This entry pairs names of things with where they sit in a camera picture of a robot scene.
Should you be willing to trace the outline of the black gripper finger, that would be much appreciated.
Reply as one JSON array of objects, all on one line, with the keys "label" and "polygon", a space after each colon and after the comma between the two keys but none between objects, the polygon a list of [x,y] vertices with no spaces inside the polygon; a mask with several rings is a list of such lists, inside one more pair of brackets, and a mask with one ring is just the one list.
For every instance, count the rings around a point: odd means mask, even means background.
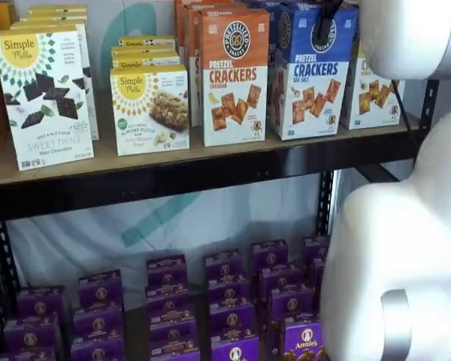
[{"label": "black gripper finger", "polygon": [[327,44],[332,21],[342,3],[342,0],[322,1],[322,8],[316,21],[316,46],[324,46]]}]

